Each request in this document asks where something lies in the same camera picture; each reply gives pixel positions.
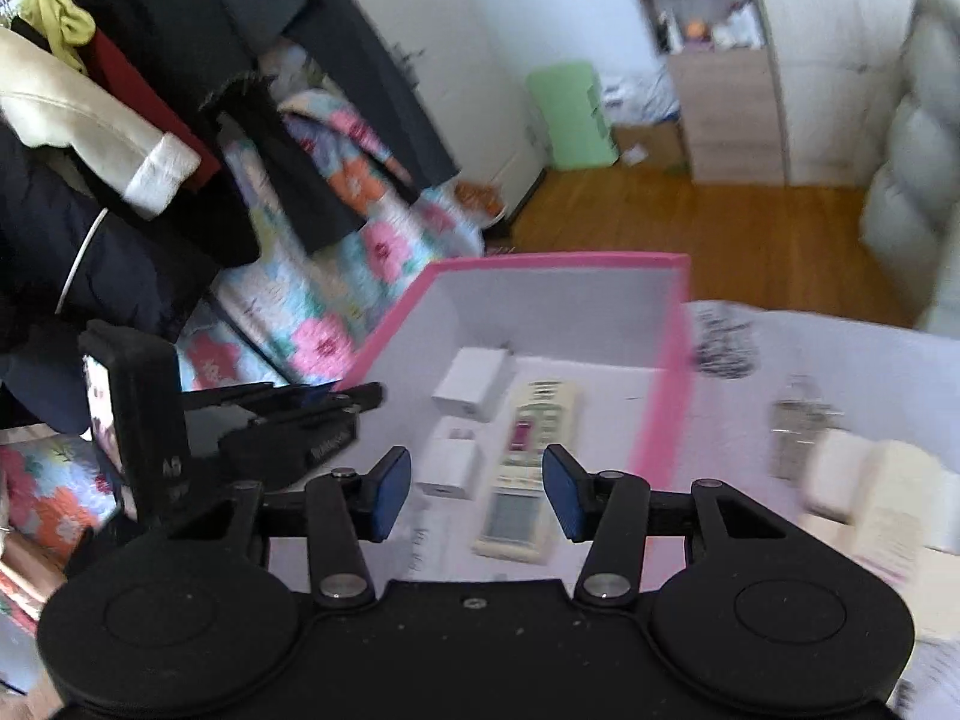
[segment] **brown hardwood floor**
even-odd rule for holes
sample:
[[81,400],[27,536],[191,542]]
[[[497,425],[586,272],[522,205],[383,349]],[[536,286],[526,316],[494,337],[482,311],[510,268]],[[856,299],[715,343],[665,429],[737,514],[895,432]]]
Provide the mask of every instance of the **brown hardwood floor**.
[[858,241],[856,190],[696,186],[643,169],[550,172],[514,222],[521,251],[679,251],[694,300],[909,326]]

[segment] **remote control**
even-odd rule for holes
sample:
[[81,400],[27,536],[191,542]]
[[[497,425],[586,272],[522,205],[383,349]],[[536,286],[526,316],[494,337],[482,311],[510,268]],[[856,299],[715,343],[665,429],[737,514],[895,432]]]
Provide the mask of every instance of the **remote control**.
[[517,412],[473,545],[478,555],[545,561],[555,517],[544,494],[544,450],[572,446],[576,399],[573,384],[554,381],[522,386],[515,396]]

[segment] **door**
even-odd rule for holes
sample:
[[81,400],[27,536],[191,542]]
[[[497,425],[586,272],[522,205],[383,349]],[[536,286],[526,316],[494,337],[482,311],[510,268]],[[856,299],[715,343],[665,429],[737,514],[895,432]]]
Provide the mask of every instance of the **door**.
[[405,60],[464,179],[501,187],[508,213],[544,168],[524,90],[469,0],[357,0]]

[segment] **beige jacket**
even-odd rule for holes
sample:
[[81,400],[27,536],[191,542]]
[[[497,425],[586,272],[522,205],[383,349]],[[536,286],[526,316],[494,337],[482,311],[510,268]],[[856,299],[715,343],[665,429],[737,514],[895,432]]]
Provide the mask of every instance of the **beige jacket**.
[[143,218],[161,213],[200,157],[93,81],[0,28],[0,113],[24,146],[73,148]]

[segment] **wooden cabinet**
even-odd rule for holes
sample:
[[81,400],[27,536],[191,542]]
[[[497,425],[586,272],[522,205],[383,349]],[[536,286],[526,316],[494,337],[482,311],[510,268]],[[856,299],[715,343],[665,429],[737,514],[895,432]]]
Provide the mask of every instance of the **wooden cabinet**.
[[685,52],[667,64],[693,179],[784,184],[781,116],[767,50]]

